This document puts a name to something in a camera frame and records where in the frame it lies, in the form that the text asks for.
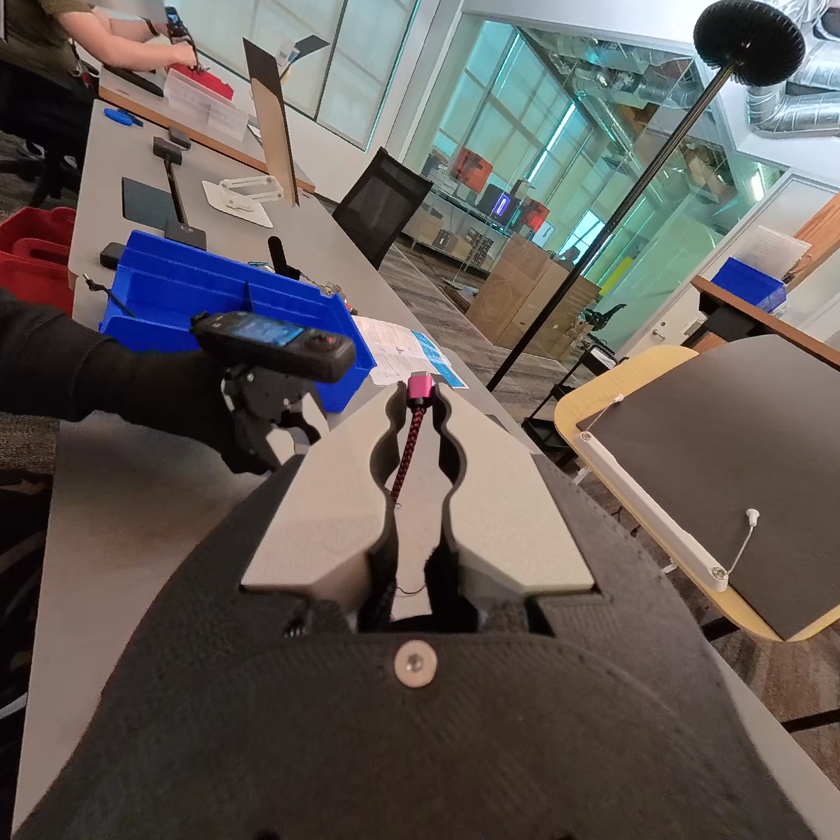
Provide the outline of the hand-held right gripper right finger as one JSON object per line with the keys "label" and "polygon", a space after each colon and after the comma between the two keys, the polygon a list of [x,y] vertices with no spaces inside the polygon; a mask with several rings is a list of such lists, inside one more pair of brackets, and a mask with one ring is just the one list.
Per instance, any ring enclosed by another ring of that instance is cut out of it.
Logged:
{"label": "hand-held right gripper right finger", "polygon": [[434,626],[478,627],[497,606],[594,595],[543,474],[553,465],[446,384],[434,388],[434,429],[451,483],[434,550]]}

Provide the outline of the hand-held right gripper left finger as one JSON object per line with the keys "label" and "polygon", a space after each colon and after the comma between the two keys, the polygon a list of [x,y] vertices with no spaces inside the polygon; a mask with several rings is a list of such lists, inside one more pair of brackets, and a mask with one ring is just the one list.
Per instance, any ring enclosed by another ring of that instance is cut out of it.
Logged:
{"label": "hand-held right gripper left finger", "polygon": [[396,591],[395,503],[404,383],[381,388],[303,456],[248,564],[247,591],[336,602],[358,627],[385,627]]}

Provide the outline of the person's left hand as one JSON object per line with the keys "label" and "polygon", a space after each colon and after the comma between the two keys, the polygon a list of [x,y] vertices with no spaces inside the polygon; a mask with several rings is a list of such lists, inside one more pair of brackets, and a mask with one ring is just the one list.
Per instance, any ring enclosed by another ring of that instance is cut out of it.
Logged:
{"label": "person's left hand", "polygon": [[238,444],[223,373],[210,355],[145,352],[131,358],[119,410],[125,421],[210,447],[235,474],[255,470]]}

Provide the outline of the black metal cart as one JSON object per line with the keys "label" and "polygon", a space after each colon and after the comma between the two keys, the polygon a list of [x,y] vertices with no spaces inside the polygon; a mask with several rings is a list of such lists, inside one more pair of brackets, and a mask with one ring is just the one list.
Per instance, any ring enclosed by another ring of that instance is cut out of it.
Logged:
{"label": "black metal cart", "polygon": [[558,403],[561,398],[576,390],[578,385],[571,383],[571,380],[579,368],[598,376],[612,370],[626,359],[626,356],[617,357],[604,342],[598,339],[584,341],[584,348],[579,358],[553,385],[545,399],[521,422],[521,428],[525,434],[556,466],[563,469],[570,465],[576,460],[576,454],[569,442],[557,431],[553,420],[539,418],[538,414],[549,402],[555,401]]}

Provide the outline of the blue divided plastic bin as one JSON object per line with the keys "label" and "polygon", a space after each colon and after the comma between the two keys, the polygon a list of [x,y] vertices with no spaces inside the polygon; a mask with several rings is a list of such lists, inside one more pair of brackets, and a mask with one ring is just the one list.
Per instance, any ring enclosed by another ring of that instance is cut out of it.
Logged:
{"label": "blue divided plastic bin", "polygon": [[340,298],[304,281],[134,230],[99,323],[99,332],[134,351],[197,350],[192,319],[240,311],[249,299],[261,316],[352,339],[355,362],[336,384],[317,384],[323,408],[341,413],[375,368],[375,357]]}

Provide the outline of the printed paper sheet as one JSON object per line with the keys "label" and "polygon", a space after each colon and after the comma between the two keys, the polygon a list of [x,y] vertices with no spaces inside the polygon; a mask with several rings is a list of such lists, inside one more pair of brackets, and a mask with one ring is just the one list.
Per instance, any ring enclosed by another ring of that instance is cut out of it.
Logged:
{"label": "printed paper sheet", "polygon": [[469,388],[449,358],[425,333],[362,316],[353,316],[353,321],[374,358],[375,366],[370,372],[374,385],[407,382],[410,375],[419,372],[437,375],[455,389]]}

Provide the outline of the white adjustable stand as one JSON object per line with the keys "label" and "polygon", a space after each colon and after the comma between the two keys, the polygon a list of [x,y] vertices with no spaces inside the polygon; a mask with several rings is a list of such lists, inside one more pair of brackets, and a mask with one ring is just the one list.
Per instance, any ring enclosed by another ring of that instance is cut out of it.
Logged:
{"label": "white adjustable stand", "polygon": [[265,229],[273,228],[265,205],[280,202],[286,197],[284,189],[272,175],[229,178],[219,183],[202,181],[202,186],[210,207]]}

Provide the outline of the black office chair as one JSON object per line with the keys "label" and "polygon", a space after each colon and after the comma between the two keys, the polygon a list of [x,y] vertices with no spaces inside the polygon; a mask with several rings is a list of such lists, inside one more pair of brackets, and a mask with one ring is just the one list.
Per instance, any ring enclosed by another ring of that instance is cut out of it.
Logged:
{"label": "black office chair", "polygon": [[432,186],[380,148],[332,218],[378,270]]}

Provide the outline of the dark grey pad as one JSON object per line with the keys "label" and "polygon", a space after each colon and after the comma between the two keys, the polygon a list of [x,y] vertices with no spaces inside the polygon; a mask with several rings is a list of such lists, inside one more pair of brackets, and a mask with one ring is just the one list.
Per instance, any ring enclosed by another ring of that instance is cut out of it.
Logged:
{"label": "dark grey pad", "polygon": [[126,221],[161,231],[179,224],[175,201],[168,190],[124,176],[121,195],[122,217]]}

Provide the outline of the wooden table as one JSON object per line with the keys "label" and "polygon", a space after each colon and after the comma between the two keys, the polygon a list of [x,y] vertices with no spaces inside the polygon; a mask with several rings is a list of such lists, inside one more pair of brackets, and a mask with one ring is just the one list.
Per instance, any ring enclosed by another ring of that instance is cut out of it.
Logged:
{"label": "wooden table", "polygon": [[265,154],[255,135],[246,129],[242,140],[235,140],[215,129],[202,125],[189,114],[173,109],[167,100],[115,76],[109,70],[99,80],[99,97],[113,106],[127,110],[144,121],[168,130],[184,132],[191,141],[223,154],[246,166],[269,173]]}

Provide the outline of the metal storage shelf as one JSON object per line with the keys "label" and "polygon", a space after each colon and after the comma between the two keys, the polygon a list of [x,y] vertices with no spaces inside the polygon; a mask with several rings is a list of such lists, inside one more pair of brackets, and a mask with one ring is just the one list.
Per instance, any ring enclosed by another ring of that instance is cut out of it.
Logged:
{"label": "metal storage shelf", "polygon": [[530,181],[501,178],[469,148],[451,158],[432,149],[421,175],[431,188],[402,231],[413,245],[489,271],[514,235],[543,247],[554,233],[550,210],[532,196]]}

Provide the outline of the large cardboard box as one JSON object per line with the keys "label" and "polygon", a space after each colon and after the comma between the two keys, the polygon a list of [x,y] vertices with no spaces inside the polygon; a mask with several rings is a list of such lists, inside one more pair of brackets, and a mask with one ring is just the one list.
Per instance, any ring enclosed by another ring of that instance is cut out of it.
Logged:
{"label": "large cardboard box", "polygon": [[[568,274],[547,251],[513,234],[465,316],[493,345],[512,350]],[[562,361],[573,342],[589,331],[585,325],[578,326],[579,316],[596,302],[600,292],[595,283],[578,278],[526,352]]]}

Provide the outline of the red plastic bin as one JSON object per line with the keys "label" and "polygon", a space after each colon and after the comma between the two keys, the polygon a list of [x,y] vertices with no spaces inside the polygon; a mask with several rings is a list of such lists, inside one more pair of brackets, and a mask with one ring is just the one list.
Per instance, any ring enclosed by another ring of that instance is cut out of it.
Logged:
{"label": "red plastic bin", "polygon": [[60,206],[52,210],[24,207],[1,223],[1,250],[15,256],[36,252],[69,257],[77,211]]}
{"label": "red plastic bin", "polygon": [[4,263],[5,288],[15,297],[49,305],[72,315],[75,291],[70,286],[70,247],[42,238],[21,238]]}

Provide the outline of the clear plastic organiser box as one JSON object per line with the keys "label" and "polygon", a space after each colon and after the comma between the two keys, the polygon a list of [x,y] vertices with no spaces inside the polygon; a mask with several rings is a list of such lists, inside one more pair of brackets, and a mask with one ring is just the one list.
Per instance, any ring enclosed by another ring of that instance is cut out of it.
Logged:
{"label": "clear plastic organiser box", "polygon": [[166,73],[164,99],[204,128],[236,141],[245,138],[249,115],[233,100],[234,90],[209,70],[173,65]]}

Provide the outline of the black round-headed light pole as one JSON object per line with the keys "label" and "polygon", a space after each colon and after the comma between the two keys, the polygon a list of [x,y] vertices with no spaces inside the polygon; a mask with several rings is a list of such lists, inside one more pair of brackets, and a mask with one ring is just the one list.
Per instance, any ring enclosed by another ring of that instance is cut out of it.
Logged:
{"label": "black round-headed light pole", "polygon": [[788,15],[767,3],[754,1],[712,3],[696,21],[693,42],[698,58],[715,69],[715,75],[492,375],[486,386],[488,392],[496,390],[576,281],[601,254],[725,84],[735,81],[744,87],[770,87],[787,81],[801,67],[806,49],[799,26]]}

